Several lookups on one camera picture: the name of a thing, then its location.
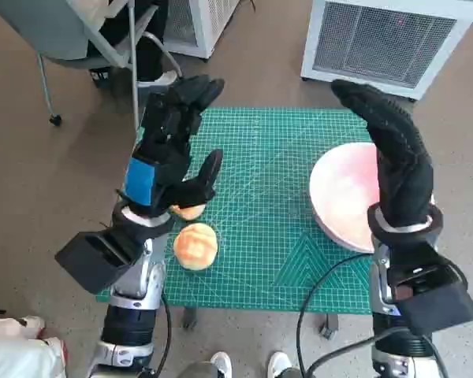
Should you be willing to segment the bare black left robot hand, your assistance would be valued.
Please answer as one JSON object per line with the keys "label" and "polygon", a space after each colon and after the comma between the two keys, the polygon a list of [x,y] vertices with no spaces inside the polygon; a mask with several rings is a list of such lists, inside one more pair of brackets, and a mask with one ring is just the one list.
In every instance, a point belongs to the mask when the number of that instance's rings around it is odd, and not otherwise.
{"label": "bare black left robot hand", "polygon": [[198,133],[203,112],[224,86],[223,79],[200,75],[148,95],[139,128],[142,134],[131,154],[123,188],[117,192],[130,210],[156,217],[171,206],[205,205],[215,196],[221,149],[206,156],[196,176],[184,177],[192,163],[190,138]]}

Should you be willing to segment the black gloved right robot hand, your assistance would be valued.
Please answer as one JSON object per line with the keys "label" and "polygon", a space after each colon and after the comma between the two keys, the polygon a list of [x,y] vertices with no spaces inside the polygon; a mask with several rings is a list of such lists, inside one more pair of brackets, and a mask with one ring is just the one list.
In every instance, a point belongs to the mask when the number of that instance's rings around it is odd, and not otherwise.
{"label": "black gloved right robot hand", "polygon": [[334,80],[343,107],[367,122],[377,148],[379,206],[393,228],[424,224],[433,194],[434,170],[409,112],[368,84]]}

